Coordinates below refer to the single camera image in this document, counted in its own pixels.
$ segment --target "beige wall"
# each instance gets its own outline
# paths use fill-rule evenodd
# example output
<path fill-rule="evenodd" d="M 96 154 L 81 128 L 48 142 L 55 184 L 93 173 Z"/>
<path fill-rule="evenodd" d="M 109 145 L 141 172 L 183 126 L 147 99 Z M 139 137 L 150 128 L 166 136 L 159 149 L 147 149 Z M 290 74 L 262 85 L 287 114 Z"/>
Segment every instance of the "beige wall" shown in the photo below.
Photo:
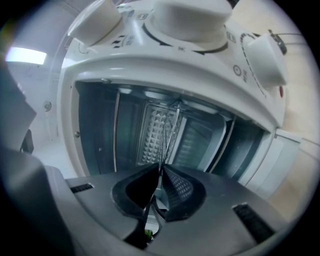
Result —
<path fill-rule="evenodd" d="M 299 33 L 294 23 L 271 0 L 241 0 L 233 19 L 253 33 Z M 319 178 L 320 75 L 312 52 L 302 36 L 283 35 L 289 73 L 283 130 L 303 138 L 296 161 L 269 202 L 291 220 L 306 206 Z"/>

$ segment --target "vent slot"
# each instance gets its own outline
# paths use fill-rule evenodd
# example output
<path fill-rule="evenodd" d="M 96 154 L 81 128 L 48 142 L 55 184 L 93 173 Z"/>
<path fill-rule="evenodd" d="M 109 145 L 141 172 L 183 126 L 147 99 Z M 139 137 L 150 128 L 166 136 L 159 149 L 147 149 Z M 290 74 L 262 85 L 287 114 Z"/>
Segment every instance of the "vent slot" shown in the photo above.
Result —
<path fill-rule="evenodd" d="M 258 244 L 275 233 L 247 203 L 238 204 L 232 209 Z"/>
<path fill-rule="evenodd" d="M 78 193 L 78 192 L 89 190 L 92 188 L 93 188 L 93 186 L 91 184 L 87 183 L 87 184 L 83 184 L 80 186 L 71 187 L 70 189 L 71 189 L 72 193 Z"/>

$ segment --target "white knob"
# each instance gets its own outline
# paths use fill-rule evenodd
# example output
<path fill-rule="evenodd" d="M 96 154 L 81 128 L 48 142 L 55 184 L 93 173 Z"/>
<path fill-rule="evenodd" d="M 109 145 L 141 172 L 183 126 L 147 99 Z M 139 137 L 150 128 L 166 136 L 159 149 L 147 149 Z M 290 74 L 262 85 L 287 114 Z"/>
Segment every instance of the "white knob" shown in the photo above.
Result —
<path fill-rule="evenodd" d="M 68 36 L 91 46 L 106 36 L 120 19 L 121 15 L 111 0 L 97 0 L 75 18 L 68 30 Z"/>
<path fill-rule="evenodd" d="M 189 42 L 207 42 L 232 13 L 227 0 L 157 0 L 153 17 L 167 36 Z"/>
<path fill-rule="evenodd" d="M 264 34 L 246 46 L 246 55 L 253 72 L 263 87 L 283 86 L 288 82 L 284 55 L 275 40 Z"/>

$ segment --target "light fixture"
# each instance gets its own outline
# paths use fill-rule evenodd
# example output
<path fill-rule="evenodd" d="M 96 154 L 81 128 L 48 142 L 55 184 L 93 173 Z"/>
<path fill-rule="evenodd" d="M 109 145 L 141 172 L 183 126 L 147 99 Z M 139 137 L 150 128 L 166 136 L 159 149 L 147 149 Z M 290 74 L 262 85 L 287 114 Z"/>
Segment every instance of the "light fixture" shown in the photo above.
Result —
<path fill-rule="evenodd" d="M 47 54 L 37 50 L 31 50 L 20 47 L 11 47 L 8 51 L 6 62 L 26 62 L 42 65 L 45 62 Z"/>

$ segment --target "white appliance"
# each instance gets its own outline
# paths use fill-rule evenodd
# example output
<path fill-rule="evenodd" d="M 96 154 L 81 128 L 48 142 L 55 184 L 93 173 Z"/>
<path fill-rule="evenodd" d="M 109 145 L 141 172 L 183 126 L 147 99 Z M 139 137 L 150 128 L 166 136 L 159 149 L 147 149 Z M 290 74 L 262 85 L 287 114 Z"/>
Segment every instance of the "white appliance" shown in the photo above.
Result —
<path fill-rule="evenodd" d="M 79 176 L 165 162 L 267 199 L 289 172 L 302 138 L 281 130 L 284 57 L 226 0 L 97 0 L 69 35 L 58 122 Z"/>

